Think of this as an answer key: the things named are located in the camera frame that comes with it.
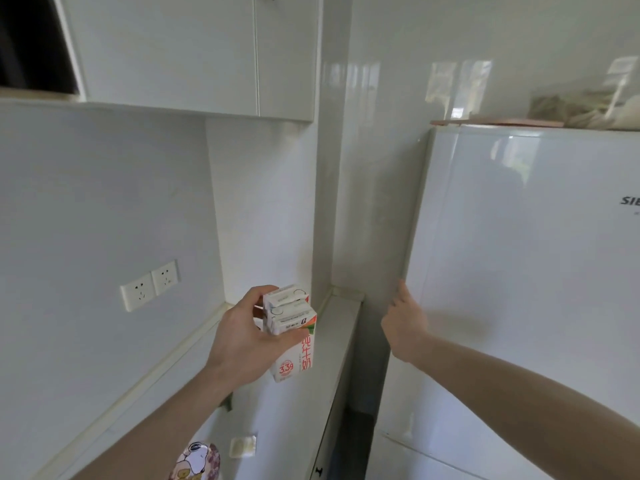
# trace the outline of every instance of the white refrigerator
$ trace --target white refrigerator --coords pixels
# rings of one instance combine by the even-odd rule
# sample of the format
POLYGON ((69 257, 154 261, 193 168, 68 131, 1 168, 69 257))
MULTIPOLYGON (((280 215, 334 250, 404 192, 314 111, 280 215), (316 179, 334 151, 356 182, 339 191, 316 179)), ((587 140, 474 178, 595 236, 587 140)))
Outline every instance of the white refrigerator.
MULTIPOLYGON (((406 268, 433 332, 640 423, 640 134, 433 132, 406 268)), ((391 356, 366 479, 474 478, 548 476, 391 356)))

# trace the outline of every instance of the person's left arm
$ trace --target person's left arm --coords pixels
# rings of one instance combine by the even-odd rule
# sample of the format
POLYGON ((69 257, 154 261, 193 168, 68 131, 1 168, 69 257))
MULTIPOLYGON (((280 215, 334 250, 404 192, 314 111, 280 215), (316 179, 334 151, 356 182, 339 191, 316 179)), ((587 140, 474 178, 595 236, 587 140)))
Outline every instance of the person's left arm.
POLYGON ((191 437, 236 388, 253 382, 308 335, 306 329, 272 336, 253 323, 254 307, 275 286, 251 288, 227 311, 207 364, 196 377, 73 480, 166 480, 191 437))

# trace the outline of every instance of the floor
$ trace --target floor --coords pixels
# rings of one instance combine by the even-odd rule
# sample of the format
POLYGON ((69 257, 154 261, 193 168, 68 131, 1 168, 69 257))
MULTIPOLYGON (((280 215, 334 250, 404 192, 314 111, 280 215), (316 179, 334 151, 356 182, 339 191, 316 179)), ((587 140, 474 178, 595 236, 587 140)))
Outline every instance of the floor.
POLYGON ((364 480, 374 423, 371 415, 344 411, 328 480, 364 480))

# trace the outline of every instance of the electrical outlet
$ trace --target electrical outlet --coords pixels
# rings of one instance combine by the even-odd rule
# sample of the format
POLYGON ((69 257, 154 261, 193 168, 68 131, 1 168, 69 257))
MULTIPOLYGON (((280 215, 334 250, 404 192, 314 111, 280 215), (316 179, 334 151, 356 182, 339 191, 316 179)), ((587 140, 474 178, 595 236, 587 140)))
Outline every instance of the electrical outlet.
POLYGON ((138 278, 128 285, 121 286, 120 292, 124 300, 124 307, 128 312, 132 312, 136 308, 144 305, 156 296, 151 273, 145 274, 142 278, 138 278))
POLYGON ((178 284, 178 265, 176 261, 173 260, 155 271, 151 271, 151 276, 154 279, 156 294, 160 295, 172 286, 178 284))

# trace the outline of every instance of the hand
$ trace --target hand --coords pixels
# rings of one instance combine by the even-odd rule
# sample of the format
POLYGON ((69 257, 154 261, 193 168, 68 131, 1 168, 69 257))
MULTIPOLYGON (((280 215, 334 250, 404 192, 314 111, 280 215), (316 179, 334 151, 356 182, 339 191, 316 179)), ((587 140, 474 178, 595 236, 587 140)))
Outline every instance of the hand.
POLYGON ((253 323, 254 316, 262 317, 262 310, 255 307, 262 304, 262 295, 277 289, 251 288, 220 320, 205 368, 231 381, 233 389, 259 379, 278 357, 309 335, 306 328, 270 335, 253 323))
POLYGON ((398 283, 393 303, 382 318, 382 330, 391 346, 391 352, 398 359, 412 363, 420 357, 423 339, 429 333, 427 315, 402 280, 398 283))

